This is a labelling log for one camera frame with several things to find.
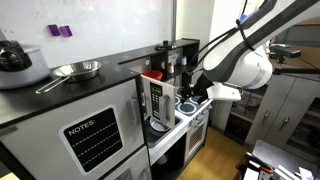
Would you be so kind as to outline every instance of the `oven door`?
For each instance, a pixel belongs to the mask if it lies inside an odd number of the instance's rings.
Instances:
[[[144,146],[104,180],[151,180],[147,147]]]
[[[195,155],[199,147],[204,142],[208,118],[209,113],[202,115],[202,118],[188,130],[184,155],[185,162],[191,160],[191,157]]]
[[[175,126],[175,87],[141,75],[147,114],[169,128]]]
[[[23,121],[0,140],[36,179],[98,179],[144,144],[136,99],[131,80]]]

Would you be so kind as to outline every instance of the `frying pan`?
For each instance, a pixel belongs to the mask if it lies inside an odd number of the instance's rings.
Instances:
[[[53,71],[53,74],[59,78],[38,89],[36,94],[46,93],[63,82],[79,82],[93,78],[98,75],[101,66],[102,63],[98,61],[85,61],[61,66]]]

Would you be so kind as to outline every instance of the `black countertop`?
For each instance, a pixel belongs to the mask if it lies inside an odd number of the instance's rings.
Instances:
[[[177,40],[176,44],[177,47],[183,47],[198,42]],[[133,79],[139,76],[139,73],[120,67],[119,64],[159,53],[161,52],[154,50],[154,46],[149,46],[93,59],[103,63],[99,76],[78,83],[63,83],[40,95],[35,91],[55,77],[24,88],[0,90],[0,129]]]

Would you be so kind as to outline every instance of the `toy kitchen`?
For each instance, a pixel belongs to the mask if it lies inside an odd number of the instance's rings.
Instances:
[[[181,102],[199,43],[97,58],[98,76],[44,94],[35,91],[52,75],[0,90],[1,166],[20,179],[176,179],[204,146],[212,109],[200,96]],[[150,70],[161,80],[141,75]]]

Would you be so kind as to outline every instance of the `black cable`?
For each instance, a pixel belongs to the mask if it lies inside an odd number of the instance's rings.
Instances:
[[[244,44],[248,49],[250,49],[251,51],[254,51],[254,48],[251,46],[251,43],[248,41],[247,36],[244,34],[241,21],[240,21],[239,19],[237,19],[237,20],[236,20],[236,23],[237,23],[237,25],[238,25],[238,29],[240,30],[240,33],[241,33],[241,36],[242,36],[242,39],[243,39],[243,44]]]
[[[244,2],[244,6],[243,6],[243,10],[242,10],[241,15],[244,14],[244,12],[246,11],[247,4],[248,4],[248,0],[246,0],[246,1]]]
[[[318,69],[315,65],[309,63],[308,61],[306,61],[306,60],[304,60],[304,59],[302,59],[302,58],[299,58],[299,57],[298,57],[298,59],[299,59],[300,61],[303,61],[303,62],[309,64],[310,66],[314,67],[315,69]]]
[[[217,47],[220,43],[224,42],[226,39],[228,39],[230,36],[232,36],[235,32],[237,32],[238,29],[236,28],[232,28],[229,32],[229,34],[227,36],[225,36],[224,38],[222,38],[219,42],[217,42],[215,45],[213,45],[202,57],[201,59],[198,61],[198,63],[196,64],[196,66],[194,66],[194,68],[192,69],[192,71],[197,68],[199,66],[199,64],[204,60],[204,58],[207,57],[207,55],[215,48]]]
[[[249,104],[249,102],[251,100],[251,95],[252,95],[252,91],[250,91],[249,98],[247,100],[246,105],[244,106],[243,114],[246,114],[246,108],[247,108],[247,106],[248,106],[248,104]]]
[[[197,65],[197,66],[195,66],[195,67],[190,67],[190,66],[192,65],[193,61],[196,60],[196,57],[197,57],[206,47],[208,47],[210,44],[214,43],[214,42],[217,41],[218,39],[222,38],[223,36],[228,35],[230,32],[232,32],[232,31],[235,30],[235,29],[236,29],[236,28],[232,28],[232,29],[228,30],[227,32],[221,34],[220,36],[214,38],[213,40],[211,40],[210,42],[208,42],[206,45],[204,45],[204,46],[191,58],[190,62],[188,63],[187,72],[190,72],[190,69],[191,69],[191,68],[192,68],[191,71],[193,71],[193,70],[198,66],[198,65]]]

